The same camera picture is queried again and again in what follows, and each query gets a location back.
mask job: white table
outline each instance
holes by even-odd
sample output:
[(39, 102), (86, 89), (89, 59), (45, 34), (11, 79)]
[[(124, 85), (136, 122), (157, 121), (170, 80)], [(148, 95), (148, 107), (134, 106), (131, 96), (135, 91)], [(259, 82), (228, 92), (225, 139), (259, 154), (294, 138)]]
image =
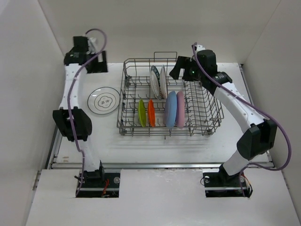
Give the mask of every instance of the white table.
[[(109, 64), (109, 72), (88, 74), (84, 83), (81, 107), (91, 118), (93, 146), (98, 150), (103, 163), (222, 163), (236, 150), (236, 143), (242, 136), (241, 129), (229, 111), (224, 107), (224, 119), (212, 136), (192, 137), (124, 137), (116, 128), (117, 110), (112, 114), (100, 116), (87, 107), (90, 93), (104, 86), (120, 90), (123, 64)], [(219, 63), (219, 71), (225, 71), (235, 83), (239, 92), (249, 100), (239, 65)], [(269, 162), (267, 154), (254, 159), (256, 162)], [(81, 154), (75, 144), (63, 137), (53, 168), (79, 168)]]
[(75, 198), (78, 169), (43, 170), (27, 226), (299, 226), (281, 172), (247, 169), (247, 198), (206, 198), (200, 169), (121, 171), (119, 198)]

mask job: orange plate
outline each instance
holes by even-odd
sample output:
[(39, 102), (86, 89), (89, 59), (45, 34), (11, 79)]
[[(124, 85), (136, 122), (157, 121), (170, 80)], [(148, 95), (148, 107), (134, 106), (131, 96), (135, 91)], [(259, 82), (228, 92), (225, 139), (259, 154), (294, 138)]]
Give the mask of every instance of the orange plate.
[(149, 117), (149, 122), (152, 127), (155, 127), (156, 118), (155, 118), (155, 108), (152, 100), (149, 101), (147, 106), (147, 115)]

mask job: red wire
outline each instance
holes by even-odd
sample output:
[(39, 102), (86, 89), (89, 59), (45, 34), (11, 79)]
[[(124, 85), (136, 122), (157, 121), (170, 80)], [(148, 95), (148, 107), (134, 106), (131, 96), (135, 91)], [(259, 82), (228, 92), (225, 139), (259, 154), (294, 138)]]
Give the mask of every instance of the red wire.
[(106, 192), (108, 186), (109, 186), (109, 179), (107, 179), (107, 180), (105, 181), (105, 187), (104, 187), (104, 189), (103, 189), (103, 194), (102, 194), (102, 196), (105, 194), (105, 192)]

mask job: plate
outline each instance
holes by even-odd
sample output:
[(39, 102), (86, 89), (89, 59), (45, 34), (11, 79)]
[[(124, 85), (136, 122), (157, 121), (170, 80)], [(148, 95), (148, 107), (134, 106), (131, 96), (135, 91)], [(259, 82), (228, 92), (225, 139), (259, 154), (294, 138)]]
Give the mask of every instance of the plate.
[(174, 91), (167, 96), (164, 112), (164, 123), (166, 127), (174, 127), (175, 118), (177, 115), (177, 95)]
[(164, 65), (160, 72), (160, 90), (164, 99), (167, 98), (166, 71)]
[(177, 93), (177, 116), (175, 121), (177, 127), (183, 129), (185, 123), (185, 100), (182, 91)]
[(160, 91), (160, 74), (158, 69), (153, 65), (150, 68), (150, 87), (158, 100), (162, 100)]
[(139, 100), (139, 106), (138, 106), (138, 117), (139, 117), (139, 123), (142, 127), (146, 126), (146, 111), (144, 107), (143, 100)]
[(155, 108), (154, 108), (154, 102), (152, 100), (149, 101), (149, 104), (147, 106), (147, 115), (149, 117), (149, 123), (152, 127), (155, 127), (156, 125), (156, 117), (155, 117)]
[(109, 114), (117, 109), (120, 94), (111, 87), (101, 87), (94, 90), (88, 97), (88, 108), (95, 114)]

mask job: white plate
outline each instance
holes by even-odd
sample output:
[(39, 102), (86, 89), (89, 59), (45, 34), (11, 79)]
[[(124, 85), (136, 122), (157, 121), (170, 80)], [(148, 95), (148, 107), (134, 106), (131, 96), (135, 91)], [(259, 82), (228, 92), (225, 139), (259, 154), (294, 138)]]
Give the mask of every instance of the white plate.
[(120, 94), (111, 87), (94, 90), (88, 98), (88, 107), (95, 114), (109, 114), (119, 105)]
[(160, 72), (160, 89), (164, 99), (167, 98), (166, 71), (164, 65)]
[(150, 68), (150, 87), (151, 87), (152, 91), (154, 92), (155, 97), (158, 100), (162, 100), (161, 93), (160, 93), (159, 80), (160, 80), (160, 74), (159, 74), (157, 68), (153, 65)]

